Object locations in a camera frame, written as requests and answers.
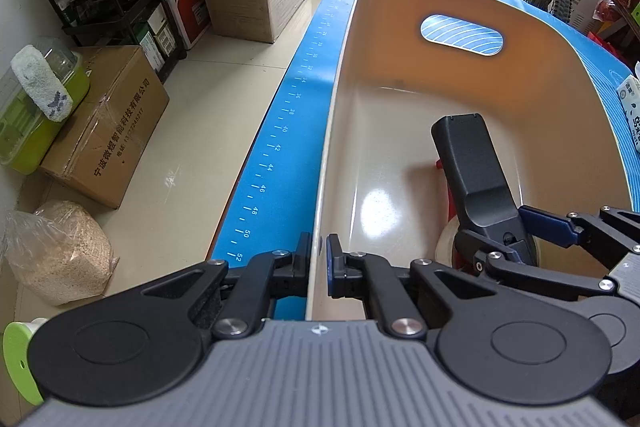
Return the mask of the clear bag of grain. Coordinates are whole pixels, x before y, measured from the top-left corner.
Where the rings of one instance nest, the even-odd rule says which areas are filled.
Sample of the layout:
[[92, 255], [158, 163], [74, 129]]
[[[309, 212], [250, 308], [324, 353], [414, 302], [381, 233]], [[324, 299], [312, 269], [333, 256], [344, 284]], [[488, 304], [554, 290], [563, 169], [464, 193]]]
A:
[[9, 212], [2, 256], [14, 277], [51, 306], [102, 295], [118, 262], [99, 223], [70, 200]]

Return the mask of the black remote control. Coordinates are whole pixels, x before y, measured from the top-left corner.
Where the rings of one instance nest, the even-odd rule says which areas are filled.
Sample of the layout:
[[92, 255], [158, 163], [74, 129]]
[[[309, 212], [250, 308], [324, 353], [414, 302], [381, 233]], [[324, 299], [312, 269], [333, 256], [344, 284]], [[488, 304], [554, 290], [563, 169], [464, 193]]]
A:
[[480, 114], [445, 116], [432, 138], [459, 220], [454, 247], [471, 263], [479, 251], [536, 265], [535, 242], [526, 231]]

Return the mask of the brown cardboard box on floor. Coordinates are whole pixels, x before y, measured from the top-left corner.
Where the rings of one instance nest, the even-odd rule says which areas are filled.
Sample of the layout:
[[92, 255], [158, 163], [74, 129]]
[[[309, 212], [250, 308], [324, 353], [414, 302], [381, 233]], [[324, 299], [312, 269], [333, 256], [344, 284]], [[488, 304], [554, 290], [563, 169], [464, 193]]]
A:
[[90, 87], [40, 164], [108, 208], [122, 203], [169, 96], [140, 46], [81, 48]]

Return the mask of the white tissue pack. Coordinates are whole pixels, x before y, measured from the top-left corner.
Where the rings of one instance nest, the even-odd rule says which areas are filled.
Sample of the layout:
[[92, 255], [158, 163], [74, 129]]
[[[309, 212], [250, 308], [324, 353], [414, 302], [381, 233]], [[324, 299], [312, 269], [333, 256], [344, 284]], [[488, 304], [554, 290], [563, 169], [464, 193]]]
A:
[[640, 82], [634, 75], [628, 75], [616, 88], [620, 104], [622, 104], [626, 121], [631, 132], [632, 142], [640, 152]]

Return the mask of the green plastic container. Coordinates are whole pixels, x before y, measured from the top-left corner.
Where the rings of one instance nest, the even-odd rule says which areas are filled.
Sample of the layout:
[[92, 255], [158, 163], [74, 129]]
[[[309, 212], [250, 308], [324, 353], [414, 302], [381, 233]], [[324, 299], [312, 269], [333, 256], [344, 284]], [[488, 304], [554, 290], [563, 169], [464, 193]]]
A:
[[[46, 58], [73, 100], [72, 115], [88, 94], [90, 80], [82, 56], [57, 38], [29, 43]], [[23, 90], [10, 67], [1, 77], [1, 165], [21, 174], [33, 173], [64, 122], [50, 121]]]

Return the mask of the white rolled towel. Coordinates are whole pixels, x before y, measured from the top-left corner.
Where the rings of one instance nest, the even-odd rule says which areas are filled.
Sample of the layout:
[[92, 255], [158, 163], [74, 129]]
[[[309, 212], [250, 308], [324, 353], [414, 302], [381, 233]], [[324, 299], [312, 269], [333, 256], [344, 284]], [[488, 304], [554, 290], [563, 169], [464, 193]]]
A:
[[11, 60], [23, 90], [50, 121], [62, 122], [72, 113], [73, 100], [42, 53], [28, 44]]

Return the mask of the green round lid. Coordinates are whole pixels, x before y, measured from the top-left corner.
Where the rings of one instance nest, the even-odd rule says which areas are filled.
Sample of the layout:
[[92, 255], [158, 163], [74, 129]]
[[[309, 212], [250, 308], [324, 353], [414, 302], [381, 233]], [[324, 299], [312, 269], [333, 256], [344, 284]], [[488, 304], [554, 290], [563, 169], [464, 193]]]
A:
[[42, 395], [30, 373], [27, 360], [28, 345], [32, 336], [47, 322], [37, 317], [30, 322], [11, 322], [3, 331], [2, 350], [6, 370], [18, 393], [31, 405], [43, 403]]

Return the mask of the white tape roll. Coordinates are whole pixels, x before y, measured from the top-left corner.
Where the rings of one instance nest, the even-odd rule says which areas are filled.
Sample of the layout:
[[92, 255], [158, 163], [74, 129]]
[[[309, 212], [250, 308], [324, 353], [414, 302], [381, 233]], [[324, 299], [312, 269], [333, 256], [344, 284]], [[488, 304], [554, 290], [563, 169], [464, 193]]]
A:
[[453, 217], [442, 229], [435, 246], [434, 260], [441, 265], [454, 268], [457, 264], [457, 253], [454, 248], [454, 238], [459, 228], [459, 220]]

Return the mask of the blue silicone measuring mat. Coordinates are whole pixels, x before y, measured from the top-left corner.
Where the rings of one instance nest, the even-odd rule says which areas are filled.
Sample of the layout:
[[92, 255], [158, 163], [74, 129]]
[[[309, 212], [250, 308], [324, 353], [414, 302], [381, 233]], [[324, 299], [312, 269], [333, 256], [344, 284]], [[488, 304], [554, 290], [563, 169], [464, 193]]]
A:
[[[322, 0], [262, 122], [219, 225], [212, 255], [240, 267], [312, 235], [337, 67], [355, 0]], [[306, 293], [277, 305], [280, 320], [307, 319]]]

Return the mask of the beige plastic storage bin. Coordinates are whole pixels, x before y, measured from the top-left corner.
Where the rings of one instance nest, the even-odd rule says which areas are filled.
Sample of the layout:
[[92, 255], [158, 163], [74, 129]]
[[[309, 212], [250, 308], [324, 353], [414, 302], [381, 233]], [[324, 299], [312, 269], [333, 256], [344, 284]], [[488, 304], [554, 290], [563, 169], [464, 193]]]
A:
[[518, 204], [637, 209], [639, 155], [616, 93], [628, 72], [515, 0], [355, 0], [323, 145], [307, 319], [363, 314], [328, 294], [330, 234], [400, 267], [434, 258], [449, 222], [431, 135], [444, 116], [482, 115]]

